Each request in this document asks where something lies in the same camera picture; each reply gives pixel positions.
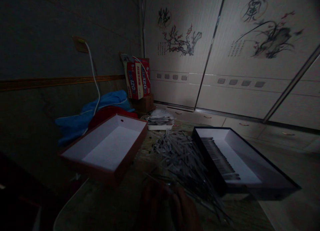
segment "chinese character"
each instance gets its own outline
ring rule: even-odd
[[[158,16],[158,25],[161,28],[167,27],[171,23],[171,13],[166,8],[165,10],[162,8],[159,10],[159,16]]]
[[[242,19],[244,22],[255,21],[264,14],[266,9],[266,0],[250,0],[241,12]]]

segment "plum blossom painting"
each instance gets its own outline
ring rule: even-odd
[[[192,24],[190,28],[188,28],[185,40],[182,39],[183,35],[178,35],[178,30],[176,29],[176,25],[174,25],[167,36],[167,32],[162,32],[164,35],[164,39],[166,40],[167,49],[166,51],[169,52],[180,52],[180,56],[193,56],[194,48],[199,39],[202,37],[202,32],[197,32],[195,35],[195,31],[193,32],[192,36],[190,35],[192,32]]]

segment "open box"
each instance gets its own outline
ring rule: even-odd
[[[301,189],[231,128],[194,127],[192,139],[214,174],[218,193],[253,194],[259,200],[281,200]]]
[[[72,170],[116,188],[146,135],[146,121],[115,114],[70,144],[59,156]]]

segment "white container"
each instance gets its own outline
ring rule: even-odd
[[[174,125],[174,120],[172,120],[171,125],[147,125],[147,127],[149,130],[171,130],[173,125]]]

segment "red cloth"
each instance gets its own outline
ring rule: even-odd
[[[116,106],[107,106],[102,109],[100,109],[95,116],[91,119],[88,130],[93,129],[97,125],[101,124],[103,121],[114,115],[115,113],[127,115],[129,117],[138,118],[138,115],[136,113],[130,113],[125,111],[122,108],[116,107]]]

